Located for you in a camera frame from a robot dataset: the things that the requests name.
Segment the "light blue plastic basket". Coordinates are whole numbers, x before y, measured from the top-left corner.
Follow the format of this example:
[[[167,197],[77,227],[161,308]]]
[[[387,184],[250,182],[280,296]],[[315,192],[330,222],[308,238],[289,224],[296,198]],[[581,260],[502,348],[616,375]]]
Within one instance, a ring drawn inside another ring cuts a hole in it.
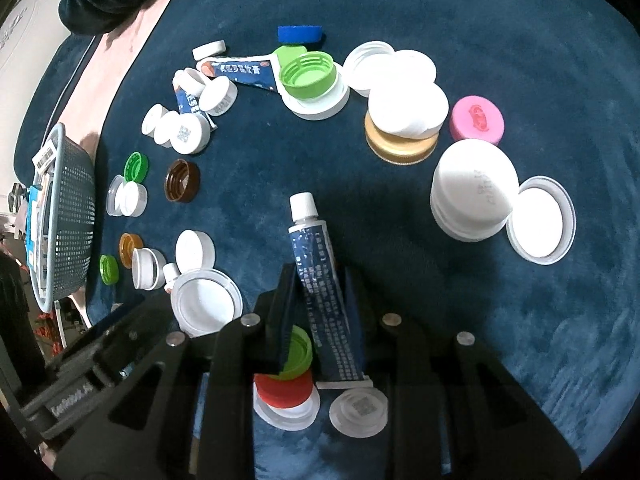
[[[90,155],[56,124],[32,158],[28,189],[27,267],[43,313],[85,283],[96,223],[96,184]]]

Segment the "red bottle cap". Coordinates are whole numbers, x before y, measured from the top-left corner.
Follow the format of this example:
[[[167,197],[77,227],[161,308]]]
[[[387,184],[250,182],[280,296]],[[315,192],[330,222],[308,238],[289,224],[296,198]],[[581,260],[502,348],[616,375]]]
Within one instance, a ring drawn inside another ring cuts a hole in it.
[[[256,374],[254,384],[258,396],[273,408],[295,408],[311,396],[314,388],[310,370],[291,380]]]

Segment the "brown bottle cap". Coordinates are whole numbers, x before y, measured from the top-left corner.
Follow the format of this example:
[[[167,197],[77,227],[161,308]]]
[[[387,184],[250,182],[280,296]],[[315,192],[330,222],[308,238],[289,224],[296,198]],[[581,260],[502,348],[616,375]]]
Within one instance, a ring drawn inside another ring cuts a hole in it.
[[[168,168],[164,181],[164,193],[168,202],[190,203],[198,194],[201,171],[195,162],[176,159]]]

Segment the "large white cap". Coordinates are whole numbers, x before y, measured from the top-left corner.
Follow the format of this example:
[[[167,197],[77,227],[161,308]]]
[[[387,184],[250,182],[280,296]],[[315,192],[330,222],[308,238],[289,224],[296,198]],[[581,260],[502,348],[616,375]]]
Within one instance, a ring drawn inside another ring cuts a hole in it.
[[[480,242],[506,225],[519,186],[515,167],[500,148],[477,139],[457,141],[436,165],[431,211],[450,237]]]

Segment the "gold bottle cap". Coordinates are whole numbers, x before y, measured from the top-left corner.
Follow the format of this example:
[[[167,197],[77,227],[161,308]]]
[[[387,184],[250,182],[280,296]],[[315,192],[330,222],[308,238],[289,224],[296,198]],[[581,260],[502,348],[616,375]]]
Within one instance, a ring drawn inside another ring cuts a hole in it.
[[[380,130],[367,113],[363,119],[364,135],[373,153],[390,164],[409,166],[423,162],[435,151],[439,134],[424,139],[408,139]]]

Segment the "white open lid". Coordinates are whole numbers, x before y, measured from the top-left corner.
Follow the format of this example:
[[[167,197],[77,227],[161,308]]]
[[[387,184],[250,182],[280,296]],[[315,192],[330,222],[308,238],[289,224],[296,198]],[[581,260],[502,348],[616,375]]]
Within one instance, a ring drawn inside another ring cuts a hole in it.
[[[538,266],[551,266],[572,248],[576,228],[573,201],[558,181],[535,176],[520,185],[506,222],[506,236],[519,256]]]

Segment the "dark blue bed sheet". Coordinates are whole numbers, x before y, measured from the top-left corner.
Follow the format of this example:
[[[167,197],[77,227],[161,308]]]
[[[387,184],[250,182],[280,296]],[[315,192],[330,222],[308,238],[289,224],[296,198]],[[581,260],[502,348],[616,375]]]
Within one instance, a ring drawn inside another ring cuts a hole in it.
[[[114,302],[213,479],[575,479],[639,399],[639,35],[604,0],[170,0],[106,116]]]

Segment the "pink bottle cap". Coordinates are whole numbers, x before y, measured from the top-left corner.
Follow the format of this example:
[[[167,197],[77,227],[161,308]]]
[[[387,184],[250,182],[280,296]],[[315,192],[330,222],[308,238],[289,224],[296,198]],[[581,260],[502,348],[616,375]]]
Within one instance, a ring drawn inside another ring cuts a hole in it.
[[[476,139],[498,145],[506,130],[503,114],[484,96],[464,96],[454,103],[449,132],[455,141]]]

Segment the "green open cap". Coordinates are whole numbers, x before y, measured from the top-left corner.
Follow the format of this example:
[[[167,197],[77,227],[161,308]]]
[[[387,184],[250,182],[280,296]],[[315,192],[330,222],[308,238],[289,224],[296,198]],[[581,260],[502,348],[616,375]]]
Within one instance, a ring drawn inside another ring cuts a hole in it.
[[[318,98],[332,87],[336,79],[334,59],[321,51],[306,52],[281,68],[280,81],[295,99]]]

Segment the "blue white ointment tube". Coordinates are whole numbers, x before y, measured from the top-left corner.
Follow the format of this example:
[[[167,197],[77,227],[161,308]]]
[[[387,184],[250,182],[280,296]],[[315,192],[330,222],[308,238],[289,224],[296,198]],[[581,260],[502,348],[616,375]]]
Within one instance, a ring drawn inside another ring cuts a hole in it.
[[[204,58],[196,63],[196,69],[210,79],[225,76],[235,84],[277,92],[277,70],[271,55],[246,56],[245,58]]]

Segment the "blue bottle cap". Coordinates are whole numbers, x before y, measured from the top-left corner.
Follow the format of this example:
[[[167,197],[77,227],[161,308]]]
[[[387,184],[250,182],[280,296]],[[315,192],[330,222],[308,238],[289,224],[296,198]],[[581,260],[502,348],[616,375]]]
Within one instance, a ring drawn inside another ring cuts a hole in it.
[[[277,30],[280,44],[318,44],[323,37],[320,25],[280,25]]]

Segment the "pink blanket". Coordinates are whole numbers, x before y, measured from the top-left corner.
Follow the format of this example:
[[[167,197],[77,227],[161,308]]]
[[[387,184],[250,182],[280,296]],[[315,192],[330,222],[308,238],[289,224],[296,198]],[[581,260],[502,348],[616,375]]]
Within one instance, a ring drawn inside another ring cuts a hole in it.
[[[58,121],[66,136],[96,157],[116,93],[171,0],[146,0],[139,10],[102,35],[81,70]]]

